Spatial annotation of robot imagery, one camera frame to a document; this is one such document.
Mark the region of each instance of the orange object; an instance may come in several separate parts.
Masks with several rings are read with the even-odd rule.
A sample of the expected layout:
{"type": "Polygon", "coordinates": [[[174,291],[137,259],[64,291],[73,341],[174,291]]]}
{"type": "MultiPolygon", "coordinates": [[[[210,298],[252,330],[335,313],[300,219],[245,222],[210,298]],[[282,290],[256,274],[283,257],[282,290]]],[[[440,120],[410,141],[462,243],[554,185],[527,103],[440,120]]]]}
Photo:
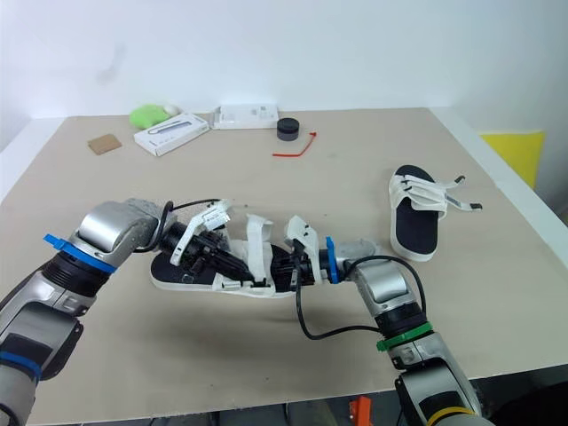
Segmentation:
{"type": "Polygon", "coordinates": [[[310,138],[310,142],[308,142],[308,145],[305,146],[305,148],[302,150],[301,153],[298,153],[298,154],[273,153],[272,157],[299,157],[300,155],[302,155],[303,153],[305,153],[308,150],[308,148],[312,144],[313,140],[316,138],[316,136],[318,136],[318,133],[316,133],[315,131],[312,131],[312,132],[310,132],[310,136],[312,136],[310,138]]]}
{"type": "Polygon", "coordinates": [[[371,399],[358,397],[349,403],[351,421],[355,426],[373,426],[371,423],[371,399]]]}

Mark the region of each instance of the white box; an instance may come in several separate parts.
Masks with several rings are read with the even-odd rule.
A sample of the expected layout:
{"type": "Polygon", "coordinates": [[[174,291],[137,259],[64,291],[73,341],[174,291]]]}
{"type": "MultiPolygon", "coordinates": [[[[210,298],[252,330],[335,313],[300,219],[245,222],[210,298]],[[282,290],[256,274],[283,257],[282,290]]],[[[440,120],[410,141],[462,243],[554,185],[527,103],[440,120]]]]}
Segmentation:
{"type": "Polygon", "coordinates": [[[150,154],[159,157],[197,138],[209,130],[202,118],[188,113],[171,117],[165,122],[134,134],[134,141],[150,154]]]}
{"type": "Polygon", "coordinates": [[[214,114],[213,129],[273,129],[278,109],[271,104],[222,105],[214,114]]]}

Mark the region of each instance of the green sponge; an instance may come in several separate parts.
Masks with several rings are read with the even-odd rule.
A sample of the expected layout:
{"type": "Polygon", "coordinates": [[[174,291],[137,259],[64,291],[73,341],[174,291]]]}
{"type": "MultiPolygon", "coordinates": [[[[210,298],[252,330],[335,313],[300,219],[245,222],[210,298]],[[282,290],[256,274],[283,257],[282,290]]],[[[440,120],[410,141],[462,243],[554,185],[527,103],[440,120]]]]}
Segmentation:
{"type": "Polygon", "coordinates": [[[147,129],[169,118],[162,106],[153,104],[141,106],[130,113],[130,123],[139,129],[147,129]]]}

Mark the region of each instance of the table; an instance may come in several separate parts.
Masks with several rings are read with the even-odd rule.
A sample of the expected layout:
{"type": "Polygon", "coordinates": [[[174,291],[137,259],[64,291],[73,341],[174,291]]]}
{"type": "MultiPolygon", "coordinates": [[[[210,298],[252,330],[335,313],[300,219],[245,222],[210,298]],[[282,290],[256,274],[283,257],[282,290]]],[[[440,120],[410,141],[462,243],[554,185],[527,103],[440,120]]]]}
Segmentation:
{"type": "MultiPolygon", "coordinates": [[[[285,145],[273,130],[211,131],[156,158],[136,146],[125,116],[68,118],[0,205],[0,291],[6,294],[54,254],[42,238],[67,237],[107,200],[164,203],[233,200],[232,236],[245,214],[274,221],[272,239],[298,214],[321,239],[373,238],[389,248],[389,178],[405,163],[440,180],[463,174],[457,197],[478,214],[450,211],[438,253],[415,264],[429,319],[469,377],[568,362],[568,271],[446,127],[427,109],[289,113],[303,136],[285,145]],[[316,130],[301,158],[295,151],[316,130]],[[89,139],[113,133],[123,147],[101,156],[89,139]]],[[[181,215],[187,220],[191,211],[181,215]]],[[[67,367],[41,383],[30,424],[190,414],[382,391],[397,375],[378,335],[353,332],[312,342],[292,298],[166,292],[132,256],[82,318],[67,367]]],[[[354,285],[306,288],[314,332],[372,324],[354,285]]]]}

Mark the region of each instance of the black and white slipper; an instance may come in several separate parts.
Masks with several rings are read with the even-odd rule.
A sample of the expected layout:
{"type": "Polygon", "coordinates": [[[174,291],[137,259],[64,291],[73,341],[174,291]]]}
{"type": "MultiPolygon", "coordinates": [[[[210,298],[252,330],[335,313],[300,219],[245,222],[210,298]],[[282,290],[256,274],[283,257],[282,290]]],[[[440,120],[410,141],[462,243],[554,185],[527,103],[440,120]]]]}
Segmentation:
{"type": "Polygon", "coordinates": [[[402,257],[417,262],[432,259],[438,246],[438,220],[446,216],[448,202],[464,211],[481,210],[479,203],[457,201],[446,190],[465,180],[442,184],[420,167],[399,167],[389,183],[390,244],[402,257]]]}

